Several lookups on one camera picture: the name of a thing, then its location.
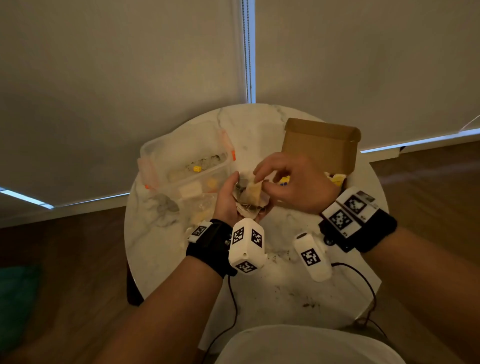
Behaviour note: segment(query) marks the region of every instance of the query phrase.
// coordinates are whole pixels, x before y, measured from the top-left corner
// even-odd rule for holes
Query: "open cardboard box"
[[[282,152],[308,155],[324,172],[349,175],[355,169],[360,139],[360,130],[353,126],[289,118]],[[283,201],[277,206],[289,207]]]

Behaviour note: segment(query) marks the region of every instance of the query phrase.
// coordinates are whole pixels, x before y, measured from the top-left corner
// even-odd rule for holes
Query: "white marble table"
[[[234,168],[252,170],[264,157],[281,150],[284,126],[290,117],[321,121],[283,106],[244,104],[210,111],[186,124],[216,120],[226,129],[235,147]],[[360,152],[348,184],[375,196],[388,211],[380,182]],[[187,242],[178,212],[174,210],[165,199],[149,198],[137,176],[125,213],[125,248],[133,278],[143,297],[163,282],[185,256]],[[217,340],[212,352],[220,351],[235,333],[246,328],[268,324],[339,328],[351,323],[367,308],[372,294],[355,272],[335,267],[332,279],[316,283],[299,260],[292,239],[304,230],[319,233],[319,221],[316,216],[275,207],[261,222],[266,235],[267,263],[256,275],[238,274],[231,279],[239,307],[237,325]],[[328,255],[332,262],[357,268],[375,291],[378,290],[379,278],[357,251],[345,254],[333,246]],[[231,325],[233,317],[233,302],[224,282],[199,347],[206,349],[218,333]]]

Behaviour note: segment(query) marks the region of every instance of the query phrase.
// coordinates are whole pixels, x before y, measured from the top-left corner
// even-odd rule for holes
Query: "crumpled paper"
[[[237,211],[244,218],[256,218],[270,200],[270,197],[262,191],[262,182],[254,183],[254,178],[251,172],[241,172],[239,181],[233,189]]]

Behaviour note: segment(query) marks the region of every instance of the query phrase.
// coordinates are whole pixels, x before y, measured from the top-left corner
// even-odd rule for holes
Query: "clear plastic container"
[[[227,132],[215,121],[204,121],[145,143],[138,168],[152,195],[164,193],[179,200],[217,192],[230,175],[234,160]]]

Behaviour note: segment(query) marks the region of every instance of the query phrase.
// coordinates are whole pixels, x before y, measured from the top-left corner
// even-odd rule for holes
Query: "right hand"
[[[273,199],[282,200],[299,211],[318,215],[340,193],[340,187],[333,184],[306,156],[269,155],[253,171],[255,183],[264,180],[273,171],[276,171],[274,183],[263,182],[262,189]],[[290,176],[288,185],[276,184],[286,176]]]

